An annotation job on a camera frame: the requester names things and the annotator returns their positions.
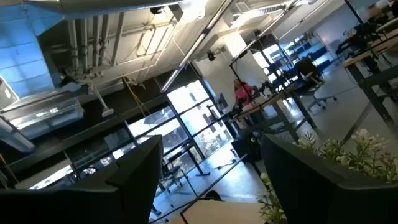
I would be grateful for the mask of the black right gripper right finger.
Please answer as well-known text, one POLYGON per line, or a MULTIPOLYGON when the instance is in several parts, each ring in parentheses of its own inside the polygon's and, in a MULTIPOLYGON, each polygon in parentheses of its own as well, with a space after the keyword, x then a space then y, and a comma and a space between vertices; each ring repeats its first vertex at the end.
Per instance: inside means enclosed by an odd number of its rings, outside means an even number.
POLYGON ((338 224, 332 206, 349 170, 275 136, 261 138, 262 160, 288 224, 338 224))

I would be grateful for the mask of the black aluminium table frame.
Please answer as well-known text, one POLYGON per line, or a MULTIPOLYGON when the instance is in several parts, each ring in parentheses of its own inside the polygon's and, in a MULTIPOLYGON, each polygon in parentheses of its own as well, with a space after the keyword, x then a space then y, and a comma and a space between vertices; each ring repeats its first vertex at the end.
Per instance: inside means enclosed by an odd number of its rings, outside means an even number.
POLYGON ((243 159, 245 159, 248 155, 245 154, 243 155, 242 158, 240 158, 239 160, 237 160, 227 171, 225 171, 221 176, 219 176, 214 182, 211 183, 211 185, 209 185, 202 193, 200 193, 199 195, 197 195, 197 193, 195 192, 195 189, 192 187, 191 183, 189 181, 188 184, 190 185, 191 189, 193 190, 193 193, 195 194, 195 198, 189 202, 183 203, 182 205, 175 207, 174 209, 170 210, 169 212, 163 214, 162 216, 160 216, 159 218, 156 218, 154 220, 149 220, 148 224, 154 224, 155 222, 161 221, 165 218, 167 218, 169 215, 171 215, 174 212, 179 211, 180 216, 182 217, 182 220, 184 222, 184 224, 188 224, 186 218, 184 217, 184 213, 190 208, 192 207, 195 203, 197 203, 199 200, 205 200, 205 195, 220 181, 222 180, 227 174, 229 174, 240 162, 243 161, 243 159))

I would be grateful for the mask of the black office chair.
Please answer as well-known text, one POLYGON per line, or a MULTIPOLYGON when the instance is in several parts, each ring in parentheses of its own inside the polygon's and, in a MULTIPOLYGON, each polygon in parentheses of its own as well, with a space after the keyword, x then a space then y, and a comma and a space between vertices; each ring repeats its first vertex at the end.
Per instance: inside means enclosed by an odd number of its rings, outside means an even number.
POLYGON ((317 98, 315 93, 322 87, 326 81, 322 78, 318 68, 312 63, 309 58, 302 58, 294 65, 297 74, 298 88, 296 94, 299 96, 311 96, 313 101, 308 105, 307 109, 312 110, 314 106, 325 109, 327 100, 332 99, 337 101, 336 95, 331 95, 323 98, 317 98))

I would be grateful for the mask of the green potted artificial plant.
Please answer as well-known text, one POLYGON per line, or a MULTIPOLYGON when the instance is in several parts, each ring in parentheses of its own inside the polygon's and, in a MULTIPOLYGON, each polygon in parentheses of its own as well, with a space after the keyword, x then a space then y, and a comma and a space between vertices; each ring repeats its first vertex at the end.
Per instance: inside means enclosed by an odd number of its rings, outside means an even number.
MULTIPOLYGON (((337 184, 332 203, 338 224, 398 224, 398 156, 384 151, 384 140, 365 129, 351 138, 356 147, 350 152, 337 140, 318 147, 310 133, 292 144, 349 170, 348 179, 337 184)), ((288 224, 266 171, 261 180, 268 194, 261 200, 260 217, 265 224, 288 224)))

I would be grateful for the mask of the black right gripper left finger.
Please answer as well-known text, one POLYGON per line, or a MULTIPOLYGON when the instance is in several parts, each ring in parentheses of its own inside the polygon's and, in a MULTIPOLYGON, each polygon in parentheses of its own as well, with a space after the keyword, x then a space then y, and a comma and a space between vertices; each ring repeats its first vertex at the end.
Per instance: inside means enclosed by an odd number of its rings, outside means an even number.
POLYGON ((162 136, 155 135, 74 184, 73 224, 147 224, 162 155, 162 136))

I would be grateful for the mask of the black computer tower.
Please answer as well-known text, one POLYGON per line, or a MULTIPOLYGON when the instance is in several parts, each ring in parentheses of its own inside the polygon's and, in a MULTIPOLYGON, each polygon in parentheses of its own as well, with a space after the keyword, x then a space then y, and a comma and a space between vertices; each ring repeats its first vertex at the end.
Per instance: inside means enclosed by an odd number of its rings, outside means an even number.
POLYGON ((242 159, 244 163, 257 162, 262 159, 259 138, 253 133, 236 138, 231 145, 239 158, 246 156, 242 159))

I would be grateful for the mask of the overhead rig beam with lights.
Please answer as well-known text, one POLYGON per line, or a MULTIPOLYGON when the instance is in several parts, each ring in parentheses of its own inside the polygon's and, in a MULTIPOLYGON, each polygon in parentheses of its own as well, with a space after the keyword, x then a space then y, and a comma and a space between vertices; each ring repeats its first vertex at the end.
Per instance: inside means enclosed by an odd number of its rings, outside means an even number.
POLYGON ((222 1, 221 6, 218 8, 215 15, 212 17, 212 19, 209 21, 209 23, 207 23, 206 27, 202 30, 202 32, 198 36, 197 40, 193 43, 192 47, 185 54, 184 58, 179 63, 178 67, 171 73, 171 75, 169 76, 169 79, 165 82, 163 87, 160 89, 161 93, 165 93, 169 89, 172 82, 177 78, 177 76, 179 75, 181 70, 184 68, 184 66, 188 62, 189 58, 195 53, 196 49, 200 46, 200 44, 208 36, 208 34, 214 28, 216 23, 220 20, 221 16, 224 14, 224 12, 227 10, 227 8, 229 8, 231 3, 233 3, 233 1, 234 0, 223 0, 222 1))

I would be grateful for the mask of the grey ceiling unit heater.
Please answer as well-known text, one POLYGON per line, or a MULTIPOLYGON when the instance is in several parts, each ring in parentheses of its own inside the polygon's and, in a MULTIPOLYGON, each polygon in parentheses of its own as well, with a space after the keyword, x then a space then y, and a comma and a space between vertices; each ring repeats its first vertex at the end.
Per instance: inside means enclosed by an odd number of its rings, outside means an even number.
POLYGON ((82 119, 83 108, 70 91, 45 91, 17 100, 1 109, 0 115, 34 139, 82 119))

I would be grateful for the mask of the wooden workbench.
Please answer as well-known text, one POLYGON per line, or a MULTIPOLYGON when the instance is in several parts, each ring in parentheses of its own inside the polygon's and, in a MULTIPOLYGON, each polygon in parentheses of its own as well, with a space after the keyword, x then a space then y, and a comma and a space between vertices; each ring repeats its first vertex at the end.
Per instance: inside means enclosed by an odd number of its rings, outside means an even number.
POLYGON ((228 123, 237 124, 238 122, 244 121, 245 118, 249 119, 249 117, 254 113, 256 113, 257 111, 264 111, 264 108, 266 106, 272 106, 273 109, 276 111, 277 115, 271 118, 264 118, 263 120, 259 121, 256 124, 247 125, 246 128, 236 131, 236 133, 241 137, 243 137, 245 134, 250 134, 252 132, 257 132, 259 134, 260 133, 279 134, 283 132, 288 132, 292 137, 292 139, 296 143, 298 143, 300 137, 297 134, 297 131, 300 129, 300 127, 303 124, 308 123, 312 127, 312 129, 317 129, 317 126, 312 117, 310 116, 308 109, 306 109, 300 97, 298 96, 298 94, 296 94, 294 87, 289 87, 286 90, 282 90, 278 94, 260 103, 257 103, 256 100, 257 99, 255 99, 254 102, 251 103, 251 107, 249 109, 243 110, 234 118, 229 119, 228 123), (284 100, 285 98, 293 99, 294 103, 296 104, 297 108, 299 109, 299 111, 303 116, 303 118, 300 121, 297 121, 295 123, 290 122, 289 119, 287 118, 287 115, 280 108, 277 102, 280 100, 284 100))
POLYGON ((366 95, 369 102, 373 105, 379 116, 386 123, 387 127, 394 131, 398 131, 398 125, 394 123, 394 120, 382 103, 384 98, 398 94, 398 88, 387 90, 386 94, 383 96, 377 96, 376 92, 373 90, 373 86, 387 83, 390 80, 398 78, 398 65, 388 68, 387 70, 375 73, 368 78, 365 78, 363 74, 359 71, 359 68, 356 66, 357 62, 367 57, 372 57, 376 53, 390 50, 394 47, 398 47, 398 29, 395 29, 394 31, 388 33, 387 37, 384 40, 376 40, 365 51, 347 59, 343 63, 343 67, 348 69, 349 73, 355 79, 360 89, 366 95))

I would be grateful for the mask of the person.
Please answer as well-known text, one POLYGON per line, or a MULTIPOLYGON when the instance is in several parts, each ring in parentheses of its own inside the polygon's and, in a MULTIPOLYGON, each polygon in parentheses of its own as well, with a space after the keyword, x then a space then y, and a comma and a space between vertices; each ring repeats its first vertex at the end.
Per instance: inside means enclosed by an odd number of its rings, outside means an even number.
POLYGON ((235 95, 235 105, 243 105, 246 106, 250 102, 251 93, 254 91, 254 87, 248 85, 243 81, 239 81, 238 79, 234 79, 234 95, 235 95))

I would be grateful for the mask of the blue storage rack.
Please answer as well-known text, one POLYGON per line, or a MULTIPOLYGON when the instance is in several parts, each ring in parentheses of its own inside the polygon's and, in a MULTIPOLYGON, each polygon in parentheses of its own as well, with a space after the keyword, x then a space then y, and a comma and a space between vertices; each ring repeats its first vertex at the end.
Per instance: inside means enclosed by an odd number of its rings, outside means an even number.
POLYGON ((313 33, 301 35, 289 43, 283 43, 281 47, 292 65, 307 58, 321 73, 330 68, 334 61, 325 44, 313 33))

